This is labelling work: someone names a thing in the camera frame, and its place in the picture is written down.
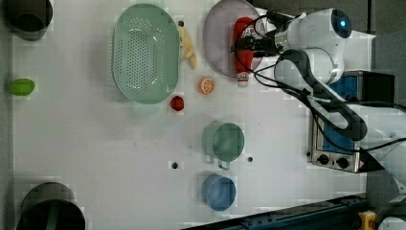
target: green cup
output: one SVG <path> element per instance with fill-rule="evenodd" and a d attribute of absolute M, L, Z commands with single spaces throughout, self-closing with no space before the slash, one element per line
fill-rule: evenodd
<path fill-rule="evenodd" d="M 213 122 L 203 131 L 203 149 L 206 154 L 218 159 L 218 167 L 222 170 L 230 170 L 230 162 L 241 155 L 244 142 L 244 133 L 233 123 Z"/>

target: green lime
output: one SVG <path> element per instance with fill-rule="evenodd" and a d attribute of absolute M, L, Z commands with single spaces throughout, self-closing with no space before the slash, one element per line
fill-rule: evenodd
<path fill-rule="evenodd" d="M 10 85 L 10 93 L 15 96 L 28 96 L 35 88 L 35 83 L 29 79 L 19 79 L 12 82 Z"/>

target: orange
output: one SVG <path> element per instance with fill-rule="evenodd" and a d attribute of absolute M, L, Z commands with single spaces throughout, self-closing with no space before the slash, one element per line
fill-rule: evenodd
<path fill-rule="evenodd" d="M 209 95 L 214 91 L 214 80 L 211 78 L 201 78 L 198 84 L 199 92 Z"/>

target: white tabletop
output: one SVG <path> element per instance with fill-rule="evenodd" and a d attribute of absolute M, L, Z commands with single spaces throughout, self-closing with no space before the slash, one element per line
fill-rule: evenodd
<path fill-rule="evenodd" d="M 174 93 L 184 97 L 183 113 L 172 112 L 169 100 L 134 104 L 112 79 L 114 24 L 140 2 L 184 19 L 196 46 L 197 69 L 181 63 Z M 309 114 L 301 103 L 253 80 L 238 88 L 235 79 L 210 68 L 202 31 L 215 2 L 55 0 L 45 37 L 14 37 L 12 75 L 36 83 L 30 97 L 13 99 L 15 220 L 24 195 L 47 181 L 68 185 L 86 228 L 97 230 L 179 229 L 365 192 L 364 174 L 306 162 Z M 213 95 L 196 92 L 202 76 L 215 79 Z M 229 172 L 201 147 L 202 130 L 214 120 L 236 123 L 245 133 L 244 152 Z M 170 167 L 174 161 L 180 169 Z M 225 212 L 201 200 L 201 183 L 210 173 L 237 184 L 237 200 Z"/>

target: black bin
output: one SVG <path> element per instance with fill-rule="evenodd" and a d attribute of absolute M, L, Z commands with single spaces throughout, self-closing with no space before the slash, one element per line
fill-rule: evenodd
<path fill-rule="evenodd" d="M 44 36 L 54 11 L 49 0 L 7 0 L 6 17 L 19 37 L 35 41 Z"/>
<path fill-rule="evenodd" d="M 84 230 L 85 219 L 72 191 L 59 183 L 33 188 L 23 200 L 17 230 Z"/>

